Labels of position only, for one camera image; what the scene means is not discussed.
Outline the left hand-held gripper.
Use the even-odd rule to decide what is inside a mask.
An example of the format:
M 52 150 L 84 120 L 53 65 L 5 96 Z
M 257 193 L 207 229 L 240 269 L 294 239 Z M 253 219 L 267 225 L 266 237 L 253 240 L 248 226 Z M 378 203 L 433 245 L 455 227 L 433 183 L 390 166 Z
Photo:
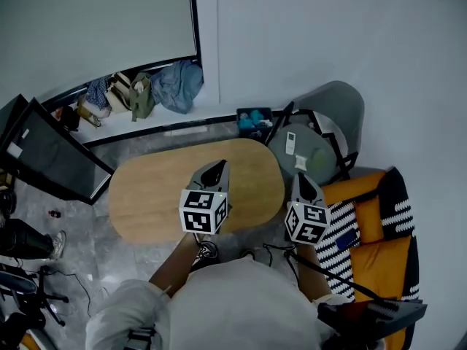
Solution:
M 179 205 L 184 232 L 204 235 L 219 232 L 228 217 L 229 178 L 227 160 L 208 163 L 192 175 L 187 190 L 182 190 Z

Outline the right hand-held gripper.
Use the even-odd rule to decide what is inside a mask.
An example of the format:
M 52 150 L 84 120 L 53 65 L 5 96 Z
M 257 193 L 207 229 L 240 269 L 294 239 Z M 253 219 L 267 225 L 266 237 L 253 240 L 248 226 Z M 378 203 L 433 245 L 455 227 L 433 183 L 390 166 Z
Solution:
M 301 199 L 309 204 L 300 203 Z M 291 201 L 285 216 L 290 240 L 307 245 L 320 243 L 331 224 L 330 209 L 321 207 L 325 206 L 322 188 L 307 175 L 297 173 L 291 187 Z

